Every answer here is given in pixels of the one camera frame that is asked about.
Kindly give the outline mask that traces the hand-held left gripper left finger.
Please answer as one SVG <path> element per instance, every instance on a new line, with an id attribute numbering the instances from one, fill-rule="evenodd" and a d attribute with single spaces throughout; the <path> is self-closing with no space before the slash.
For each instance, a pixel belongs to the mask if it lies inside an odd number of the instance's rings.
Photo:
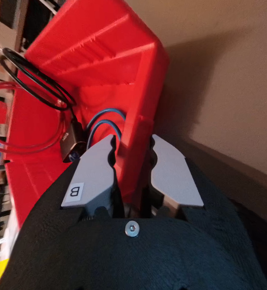
<path id="1" fill-rule="evenodd" d="M 62 209 L 84 208 L 93 216 L 96 208 L 103 206 L 110 216 L 113 215 L 114 169 L 109 157 L 115 148 L 116 136 L 110 134 L 81 156 L 62 201 Z"/>

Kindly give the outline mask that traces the dark honeycomb seat cushion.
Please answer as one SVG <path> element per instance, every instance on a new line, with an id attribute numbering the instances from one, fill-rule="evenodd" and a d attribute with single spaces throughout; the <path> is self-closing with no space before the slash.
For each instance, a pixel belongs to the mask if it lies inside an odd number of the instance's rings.
<path id="1" fill-rule="evenodd" d="M 235 204 L 267 278 L 267 175 L 195 141 L 177 146 Z"/>

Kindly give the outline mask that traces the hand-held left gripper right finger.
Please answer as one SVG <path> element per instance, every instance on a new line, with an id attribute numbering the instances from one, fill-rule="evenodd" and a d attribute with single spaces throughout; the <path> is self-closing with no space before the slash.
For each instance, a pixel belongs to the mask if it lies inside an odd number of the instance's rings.
<path id="1" fill-rule="evenodd" d="M 153 134 L 150 142 L 150 202 L 158 211 L 178 213 L 183 207 L 204 208 L 204 203 L 185 156 L 173 145 Z"/>

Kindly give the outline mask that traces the red plastic bin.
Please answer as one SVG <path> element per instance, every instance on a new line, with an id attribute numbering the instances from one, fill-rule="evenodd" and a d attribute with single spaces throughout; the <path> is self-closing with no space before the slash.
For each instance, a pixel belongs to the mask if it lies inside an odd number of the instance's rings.
<path id="1" fill-rule="evenodd" d="M 137 186 L 153 131 L 169 58 L 160 40 L 124 1 L 66 1 L 28 48 L 25 58 L 76 100 L 82 126 L 104 108 L 122 131 L 116 151 L 124 202 Z M 56 132 L 58 112 L 28 94 L 15 92 L 8 142 L 29 146 Z M 59 142 L 36 154 L 6 154 L 6 174 L 21 228 L 48 187 L 66 170 Z"/>

